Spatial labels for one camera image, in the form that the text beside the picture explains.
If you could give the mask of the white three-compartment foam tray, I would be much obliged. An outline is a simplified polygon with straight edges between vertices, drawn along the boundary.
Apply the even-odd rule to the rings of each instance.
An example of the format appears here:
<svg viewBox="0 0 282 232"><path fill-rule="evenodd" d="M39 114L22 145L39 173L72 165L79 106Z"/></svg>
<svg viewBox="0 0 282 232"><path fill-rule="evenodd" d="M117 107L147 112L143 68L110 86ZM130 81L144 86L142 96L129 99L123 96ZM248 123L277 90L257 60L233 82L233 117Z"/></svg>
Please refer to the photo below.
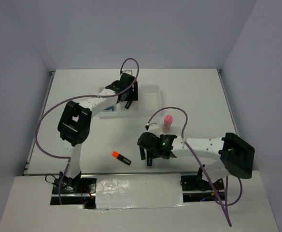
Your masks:
<svg viewBox="0 0 282 232"><path fill-rule="evenodd" d="M138 87L138 101L133 101L130 108L125 108L126 102L120 102L113 110L104 110L97 114L100 119L150 117L162 108L162 97L158 85L141 85Z"/></svg>

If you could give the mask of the orange highlighter marker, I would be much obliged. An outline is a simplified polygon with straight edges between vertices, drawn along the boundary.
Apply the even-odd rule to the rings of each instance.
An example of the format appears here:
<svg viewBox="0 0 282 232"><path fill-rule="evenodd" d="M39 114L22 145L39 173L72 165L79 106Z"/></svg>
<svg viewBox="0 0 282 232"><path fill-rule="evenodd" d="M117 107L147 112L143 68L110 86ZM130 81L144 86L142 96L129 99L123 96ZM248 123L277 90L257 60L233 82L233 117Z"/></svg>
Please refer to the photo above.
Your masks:
<svg viewBox="0 0 282 232"><path fill-rule="evenodd" d="M124 157L123 155L121 155L120 153L114 151L112 153L112 156L115 157L117 160L121 161L122 163L130 166L131 165L131 160L129 160L128 158Z"/></svg>

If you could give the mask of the pink highlighter marker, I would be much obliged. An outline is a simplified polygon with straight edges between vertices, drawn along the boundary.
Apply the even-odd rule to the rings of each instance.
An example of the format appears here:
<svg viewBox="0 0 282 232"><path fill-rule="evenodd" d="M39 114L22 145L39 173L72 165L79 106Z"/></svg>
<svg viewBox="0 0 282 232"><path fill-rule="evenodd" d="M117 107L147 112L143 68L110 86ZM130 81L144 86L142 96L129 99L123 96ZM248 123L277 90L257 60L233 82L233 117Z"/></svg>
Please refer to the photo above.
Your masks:
<svg viewBox="0 0 282 232"><path fill-rule="evenodd" d="M127 101L125 104L125 109L129 109L133 101Z"/></svg>

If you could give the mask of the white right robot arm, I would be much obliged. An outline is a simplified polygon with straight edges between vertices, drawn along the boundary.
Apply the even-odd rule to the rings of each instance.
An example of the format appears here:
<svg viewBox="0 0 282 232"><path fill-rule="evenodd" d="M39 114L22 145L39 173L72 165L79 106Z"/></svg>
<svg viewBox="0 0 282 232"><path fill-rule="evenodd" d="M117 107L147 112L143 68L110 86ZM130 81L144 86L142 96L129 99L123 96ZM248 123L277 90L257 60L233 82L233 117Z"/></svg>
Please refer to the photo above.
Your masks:
<svg viewBox="0 0 282 232"><path fill-rule="evenodd" d="M144 132L138 139L141 159L151 166L153 159L190 157L200 162L201 158L213 160L211 164L198 166L195 176L181 180L183 190L207 191L211 185L225 177L250 179L253 173L255 149L234 133L222 138L181 138L173 134L157 136Z"/></svg>

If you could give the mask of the silver foil-covered base plate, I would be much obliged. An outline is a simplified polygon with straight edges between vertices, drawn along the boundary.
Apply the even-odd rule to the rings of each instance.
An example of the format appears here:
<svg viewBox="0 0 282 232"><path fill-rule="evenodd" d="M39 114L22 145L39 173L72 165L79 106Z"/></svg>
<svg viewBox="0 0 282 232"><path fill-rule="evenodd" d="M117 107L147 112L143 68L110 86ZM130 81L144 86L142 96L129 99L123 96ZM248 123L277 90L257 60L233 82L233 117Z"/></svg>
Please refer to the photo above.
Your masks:
<svg viewBox="0 0 282 232"><path fill-rule="evenodd" d="M52 181L50 205L79 205L84 209L148 209L181 207L192 202L225 200L222 179L214 183L187 174L124 174L83 176L75 189Z"/></svg>

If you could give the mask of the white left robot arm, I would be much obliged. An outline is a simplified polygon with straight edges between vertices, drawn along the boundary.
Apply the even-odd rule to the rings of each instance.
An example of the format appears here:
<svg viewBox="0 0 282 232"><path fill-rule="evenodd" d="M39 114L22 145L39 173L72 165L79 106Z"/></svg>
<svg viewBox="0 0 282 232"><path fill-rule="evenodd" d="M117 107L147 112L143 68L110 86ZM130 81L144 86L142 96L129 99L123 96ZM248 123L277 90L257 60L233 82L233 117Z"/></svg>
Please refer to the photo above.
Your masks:
<svg viewBox="0 0 282 232"><path fill-rule="evenodd" d="M80 102L67 102L57 127L63 141L64 155L69 158L68 168L59 174L63 188L75 193L81 187L81 148L82 143L89 136L91 119L120 102L126 102L128 109L131 103L137 100L138 84L136 78L123 72L119 80L106 86L97 96Z"/></svg>

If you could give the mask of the pink-lidded toothpick jar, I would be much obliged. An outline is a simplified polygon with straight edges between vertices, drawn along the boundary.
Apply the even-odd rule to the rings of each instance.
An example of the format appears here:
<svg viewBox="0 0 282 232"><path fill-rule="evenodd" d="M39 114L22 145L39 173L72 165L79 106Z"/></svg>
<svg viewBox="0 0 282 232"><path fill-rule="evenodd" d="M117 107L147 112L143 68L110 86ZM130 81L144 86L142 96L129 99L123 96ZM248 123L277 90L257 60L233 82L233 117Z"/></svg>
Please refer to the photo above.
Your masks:
<svg viewBox="0 0 282 232"><path fill-rule="evenodd" d="M173 117L171 115L166 115L164 117L164 121L163 121L163 125L162 125L162 131L164 133L169 132L170 127L172 125L172 122L173 122Z"/></svg>

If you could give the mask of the blue paint jar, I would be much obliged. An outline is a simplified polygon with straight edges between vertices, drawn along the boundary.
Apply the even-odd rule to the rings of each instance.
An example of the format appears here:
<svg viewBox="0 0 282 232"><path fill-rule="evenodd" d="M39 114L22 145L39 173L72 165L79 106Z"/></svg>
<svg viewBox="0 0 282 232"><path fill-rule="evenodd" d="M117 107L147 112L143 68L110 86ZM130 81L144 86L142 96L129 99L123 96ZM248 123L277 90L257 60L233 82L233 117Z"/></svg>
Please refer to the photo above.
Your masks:
<svg viewBox="0 0 282 232"><path fill-rule="evenodd" d="M109 107L105 108L104 111L114 112L115 111L115 107L114 106L109 106Z"/></svg>

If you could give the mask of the blue highlighter marker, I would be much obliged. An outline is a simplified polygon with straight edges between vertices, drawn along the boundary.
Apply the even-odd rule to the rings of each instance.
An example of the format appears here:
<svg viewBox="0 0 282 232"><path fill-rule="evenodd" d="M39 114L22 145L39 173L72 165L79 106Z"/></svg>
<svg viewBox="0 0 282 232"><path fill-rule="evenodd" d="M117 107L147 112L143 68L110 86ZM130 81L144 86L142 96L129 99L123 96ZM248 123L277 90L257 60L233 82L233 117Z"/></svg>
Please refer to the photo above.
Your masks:
<svg viewBox="0 0 282 232"><path fill-rule="evenodd" d="M147 166L151 167L153 165L153 159L151 157L147 157Z"/></svg>

